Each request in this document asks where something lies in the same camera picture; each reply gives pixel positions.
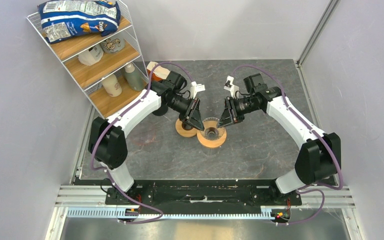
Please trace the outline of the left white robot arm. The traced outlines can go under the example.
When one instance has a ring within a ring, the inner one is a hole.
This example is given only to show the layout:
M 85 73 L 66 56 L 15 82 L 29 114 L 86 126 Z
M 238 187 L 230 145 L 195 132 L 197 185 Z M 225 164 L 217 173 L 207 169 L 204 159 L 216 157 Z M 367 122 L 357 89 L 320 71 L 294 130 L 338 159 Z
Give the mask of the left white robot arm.
M 118 112 L 108 118 L 96 117 L 93 120 L 88 151 L 92 160 L 98 161 L 111 182 L 118 186 L 117 197 L 124 204 L 132 204 L 137 198 L 137 191 L 132 187 L 134 179 L 125 163 L 128 155 L 126 138 L 145 117 L 151 113 L 162 115 L 170 108 L 178 112 L 178 119 L 183 124 L 199 131 L 204 129 L 200 99 L 196 95 L 203 92 L 205 86 L 193 81 L 190 96 L 185 98 L 181 90 L 186 85 L 181 74 L 171 71 L 165 79 L 152 80 L 149 88 Z

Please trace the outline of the orange white filter box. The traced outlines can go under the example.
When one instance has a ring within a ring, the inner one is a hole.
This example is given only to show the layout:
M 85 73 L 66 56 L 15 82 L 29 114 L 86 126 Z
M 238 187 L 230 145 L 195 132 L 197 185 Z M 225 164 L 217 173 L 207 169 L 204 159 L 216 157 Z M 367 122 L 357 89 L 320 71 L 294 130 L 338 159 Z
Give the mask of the orange white filter box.
M 152 69 L 157 65 L 158 63 L 155 61 L 150 61 L 146 66 L 147 74 L 149 75 L 152 71 Z M 167 68 L 162 67 L 161 65 L 157 66 L 151 75 L 152 81 L 161 81 L 165 80 L 168 75 L 170 74 L 170 70 Z

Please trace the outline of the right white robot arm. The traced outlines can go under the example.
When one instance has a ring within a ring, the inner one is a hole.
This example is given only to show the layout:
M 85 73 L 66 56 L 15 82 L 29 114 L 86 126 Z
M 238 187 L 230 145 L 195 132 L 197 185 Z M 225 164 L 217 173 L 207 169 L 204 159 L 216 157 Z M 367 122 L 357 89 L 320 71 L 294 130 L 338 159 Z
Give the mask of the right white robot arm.
M 268 88 L 261 74 L 246 77 L 243 81 L 247 94 L 238 98 L 234 77 L 228 76 L 223 88 L 230 92 L 224 100 L 224 111 L 217 126 L 227 127 L 241 123 L 245 115 L 263 111 L 275 119 L 299 147 L 294 168 L 276 178 L 268 191 L 269 200 L 280 205 L 289 193 L 329 178 L 341 168 L 341 140 L 336 133 L 325 133 L 304 117 L 282 95 L 279 87 Z

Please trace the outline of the clear glass dripper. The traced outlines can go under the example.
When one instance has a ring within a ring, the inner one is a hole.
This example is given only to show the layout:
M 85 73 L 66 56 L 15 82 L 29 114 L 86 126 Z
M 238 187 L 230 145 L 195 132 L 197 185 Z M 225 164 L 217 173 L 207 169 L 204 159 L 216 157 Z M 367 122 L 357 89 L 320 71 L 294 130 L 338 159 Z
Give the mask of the clear glass dripper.
M 204 130 L 200 132 L 201 136 L 209 141 L 220 139 L 225 133 L 224 127 L 219 127 L 219 119 L 216 117 L 208 117 L 203 120 Z

